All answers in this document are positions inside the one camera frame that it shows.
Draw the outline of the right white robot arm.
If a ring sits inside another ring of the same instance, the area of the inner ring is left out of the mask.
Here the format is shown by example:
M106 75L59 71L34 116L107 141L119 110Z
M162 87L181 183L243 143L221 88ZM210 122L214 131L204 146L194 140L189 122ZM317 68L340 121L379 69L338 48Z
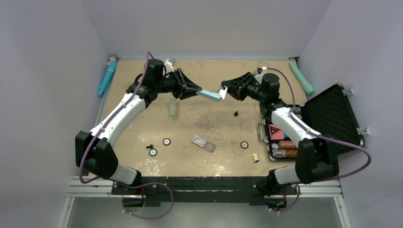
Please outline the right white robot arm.
M293 166L271 170L267 188L279 193L286 184L309 184L324 181L339 174L337 155L329 152L321 134L309 128L297 118L292 109L279 97L279 77L273 73L263 75L258 82L252 73L232 80L222 81L230 96L243 101L250 97L259 102L261 114L279 127L297 147L297 158Z

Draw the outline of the blue stapler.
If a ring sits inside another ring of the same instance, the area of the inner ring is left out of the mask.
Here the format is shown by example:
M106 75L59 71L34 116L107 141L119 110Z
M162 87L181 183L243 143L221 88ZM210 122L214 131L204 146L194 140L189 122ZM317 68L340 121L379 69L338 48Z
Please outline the blue stapler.
M216 101L216 102L220 102L220 101L224 101L226 94L227 94L228 88L226 86L222 86L217 92L211 92L208 90L200 90L196 92L196 95Z

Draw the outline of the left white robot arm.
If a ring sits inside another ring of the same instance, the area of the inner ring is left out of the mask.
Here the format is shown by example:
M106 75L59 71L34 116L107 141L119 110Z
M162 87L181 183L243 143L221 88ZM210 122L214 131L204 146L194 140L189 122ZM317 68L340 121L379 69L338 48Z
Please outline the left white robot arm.
M122 100L96 127L80 131L75 137L76 165L80 181L87 171L97 178L123 184L129 194L137 194L142 187L142 174L123 165L114 146L130 123L153 102L159 94L172 93L176 99L196 96L202 88L188 79L181 69L171 72L159 59L147 59L142 74L127 89Z

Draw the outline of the green stapler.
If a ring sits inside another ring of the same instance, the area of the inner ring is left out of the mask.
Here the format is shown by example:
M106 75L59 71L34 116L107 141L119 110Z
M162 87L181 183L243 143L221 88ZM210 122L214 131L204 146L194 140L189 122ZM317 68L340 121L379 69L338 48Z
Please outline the green stapler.
M169 100L169 115L172 119L176 118L176 99L174 97Z

